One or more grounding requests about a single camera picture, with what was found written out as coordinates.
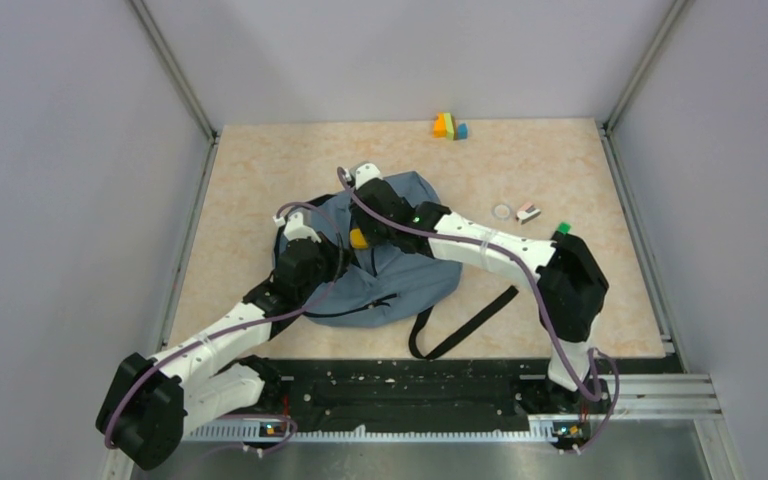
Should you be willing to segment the orange pencil sharpener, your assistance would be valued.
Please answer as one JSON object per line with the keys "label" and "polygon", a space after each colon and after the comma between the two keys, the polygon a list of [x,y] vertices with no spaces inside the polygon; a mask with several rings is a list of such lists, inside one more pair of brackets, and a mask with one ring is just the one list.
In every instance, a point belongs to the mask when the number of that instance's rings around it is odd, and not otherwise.
{"label": "orange pencil sharpener", "polygon": [[349,241],[352,249],[366,250],[370,248],[370,243],[359,228],[353,228],[349,232]]}

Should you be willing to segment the green and black highlighter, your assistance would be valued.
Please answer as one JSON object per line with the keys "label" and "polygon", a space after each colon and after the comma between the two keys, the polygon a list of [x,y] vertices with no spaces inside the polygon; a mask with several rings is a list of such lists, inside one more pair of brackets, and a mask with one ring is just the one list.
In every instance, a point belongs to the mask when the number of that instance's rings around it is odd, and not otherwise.
{"label": "green and black highlighter", "polygon": [[567,234],[570,230],[571,225],[566,222],[561,222],[556,228],[556,232],[562,235]]}

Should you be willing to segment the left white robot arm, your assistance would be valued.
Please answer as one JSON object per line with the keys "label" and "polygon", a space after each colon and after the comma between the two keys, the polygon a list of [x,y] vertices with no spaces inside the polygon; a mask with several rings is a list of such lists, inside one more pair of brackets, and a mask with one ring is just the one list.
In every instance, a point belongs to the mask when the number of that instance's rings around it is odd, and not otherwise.
{"label": "left white robot arm", "polygon": [[126,357],[95,422],[106,447],[151,470],[185,435],[224,414],[248,407],[262,414],[274,410],[281,397],[274,376],[240,357],[330,296],[350,258],[342,238],[290,240],[269,276],[215,323],[150,357]]}

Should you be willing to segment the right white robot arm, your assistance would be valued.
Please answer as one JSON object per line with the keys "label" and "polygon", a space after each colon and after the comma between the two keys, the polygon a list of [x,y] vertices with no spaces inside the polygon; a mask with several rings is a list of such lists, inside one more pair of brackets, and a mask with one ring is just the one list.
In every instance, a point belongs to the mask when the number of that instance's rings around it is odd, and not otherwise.
{"label": "right white robot arm", "polygon": [[569,233],[555,233],[548,240],[518,237],[434,202],[412,206],[381,177],[361,180],[345,172],[338,177],[366,239],[474,266],[529,287],[552,344],[549,404],[572,412],[586,398],[601,398],[601,388],[588,387],[585,380],[595,373],[594,358],[600,353],[592,345],[591,331],[609,282],[582,238]]}

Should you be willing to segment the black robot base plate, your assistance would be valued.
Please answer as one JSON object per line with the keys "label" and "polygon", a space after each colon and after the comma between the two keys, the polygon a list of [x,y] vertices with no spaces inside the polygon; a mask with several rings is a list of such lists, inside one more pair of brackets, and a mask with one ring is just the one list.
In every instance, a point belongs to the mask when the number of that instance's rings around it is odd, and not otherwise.
{"label": "black robot base plate", "polygon": [[546,360],[243,361],[261,364],[276,381],[256,405],[230,417],[284,416],[302,433],[524,432],[538,415],[594,418],[611,401],[608,391],[589,401],[554,384]]}

